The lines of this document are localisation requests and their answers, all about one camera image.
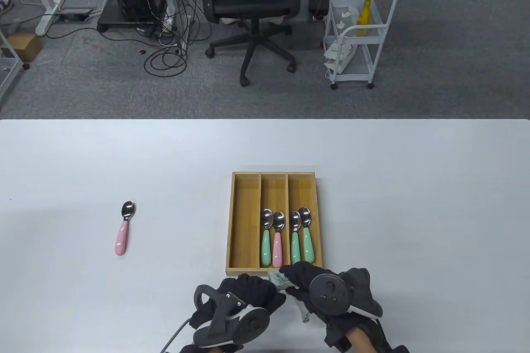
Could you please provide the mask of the person's right hand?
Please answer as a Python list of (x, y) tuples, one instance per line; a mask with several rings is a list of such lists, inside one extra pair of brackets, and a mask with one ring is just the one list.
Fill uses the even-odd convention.
[(324, 341), (329, 347), (342, 344), (346, 334), (364, 319), (379, 320), (383, 316), (382, 306), (373, 298), (366, 268), (350, 268), (337, 274), (297, 262), (279, 271), (293, 283), (286, 292), (325, 324)]

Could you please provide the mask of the person's left hand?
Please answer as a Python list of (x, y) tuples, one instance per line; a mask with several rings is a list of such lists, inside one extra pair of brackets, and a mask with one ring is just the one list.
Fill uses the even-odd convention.
[(287, 298), (269, 280), (248, 274), (240, 274), (236, 279), (224, 279), (217, 291), (225, 295), (233, 293), (245, 304), (264, 308), (269, 314), (276, 312)]

